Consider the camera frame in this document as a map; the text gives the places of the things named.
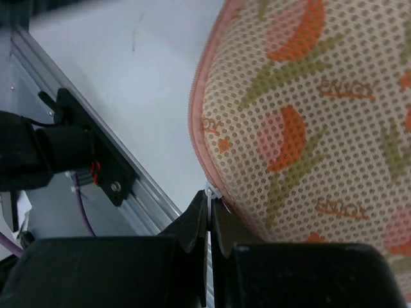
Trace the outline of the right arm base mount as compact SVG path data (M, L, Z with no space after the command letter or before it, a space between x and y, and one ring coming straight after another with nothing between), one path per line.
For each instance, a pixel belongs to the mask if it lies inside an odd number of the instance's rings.
M54 123L36 131L52 170L88 170L92 182L120 206L132 190L134 168L68 89L58 89L56 100L44 91L38 97L54 111Z

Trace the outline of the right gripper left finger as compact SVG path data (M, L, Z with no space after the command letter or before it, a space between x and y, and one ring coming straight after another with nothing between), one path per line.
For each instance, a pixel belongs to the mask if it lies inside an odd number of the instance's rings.
M31 244L13 267L2 307L205 307L207 196L198 191L161 233Z

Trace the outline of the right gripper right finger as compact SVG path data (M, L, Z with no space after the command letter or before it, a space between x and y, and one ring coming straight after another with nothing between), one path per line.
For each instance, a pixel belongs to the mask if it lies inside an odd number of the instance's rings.
M389 265L357 243L267 243L211 204L216 307L405 307Z

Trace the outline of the floral mesh laundry bag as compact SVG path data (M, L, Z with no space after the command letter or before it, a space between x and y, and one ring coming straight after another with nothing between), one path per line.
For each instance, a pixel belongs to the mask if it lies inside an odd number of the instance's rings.
M409 1L226 1L189 130L254 234L372 245L410 299Z

